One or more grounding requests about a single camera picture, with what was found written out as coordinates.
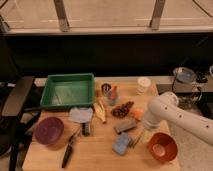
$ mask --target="black wall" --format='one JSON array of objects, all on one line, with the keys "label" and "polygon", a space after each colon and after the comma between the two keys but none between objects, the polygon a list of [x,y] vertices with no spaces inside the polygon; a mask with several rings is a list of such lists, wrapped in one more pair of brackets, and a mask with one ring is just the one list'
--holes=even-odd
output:
[{"label": "black wall", "polygon": [[199,71],[207,71],[213,64],[210,33],[7,36],[6,39],[15,63],[28,75],[83,72],[96,76],[171,75],[181,64]]}]

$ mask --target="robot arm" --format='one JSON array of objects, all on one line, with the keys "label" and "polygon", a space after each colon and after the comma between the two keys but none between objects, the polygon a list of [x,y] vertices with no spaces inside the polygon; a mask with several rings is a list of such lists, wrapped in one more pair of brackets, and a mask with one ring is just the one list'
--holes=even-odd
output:
[{"label": "robot arm", "polygon": [[213,146],[213,120],[178,108],[178,102],[177,96],[172,92],[166,92],[152,99],[143,116],[143,126],[147,130],[153,130],[165,119]]}]

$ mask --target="white paper cup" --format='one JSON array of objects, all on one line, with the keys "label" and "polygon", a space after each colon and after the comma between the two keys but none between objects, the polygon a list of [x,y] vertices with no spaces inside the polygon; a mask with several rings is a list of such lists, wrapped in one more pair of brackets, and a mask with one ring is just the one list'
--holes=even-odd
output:
[{"label": "white paper cup", "polygon": [[137,90],[139,93],[144,93],[151,86],[151,80],[148,77],[138,78]]}]

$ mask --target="small container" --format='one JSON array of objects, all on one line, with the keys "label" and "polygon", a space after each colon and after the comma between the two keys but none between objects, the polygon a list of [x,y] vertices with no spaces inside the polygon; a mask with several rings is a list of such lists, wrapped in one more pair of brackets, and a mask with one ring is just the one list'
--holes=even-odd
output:
[{"label": "small container", "polygon": [[110,89],[111,89],[111,85],[108,84],[108,83],[104,83],[104,84],[101,85],[101,91],[102,91],[104,96],[107,96]]},{"label": "small container", "polygon": [[112,90],[107,93],[107,99],[110,106],[114,106],[116,104],[118,100],[117,86],[113,87]]},{"label": "small container", "polygon": [[177,156],[178,148],[173,138],[165,133],[155,133],[148,142],[148,150],[152,156],[166,163]]},{"label": "small container", "polygon": [[151,80],[148,77],[139,77],[137,82],[139,93],[144,93],[151,86]]}]

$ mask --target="maroon bowl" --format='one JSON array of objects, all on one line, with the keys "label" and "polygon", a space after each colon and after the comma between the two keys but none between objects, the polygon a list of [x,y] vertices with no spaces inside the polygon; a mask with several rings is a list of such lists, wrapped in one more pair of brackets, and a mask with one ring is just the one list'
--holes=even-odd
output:
[{"label": "maroon bowl", "polygon": [[35,129],[36,140],[44,145],[56,143],[64,131],[63,122],[56,117],[48,117],[41,122]]}]

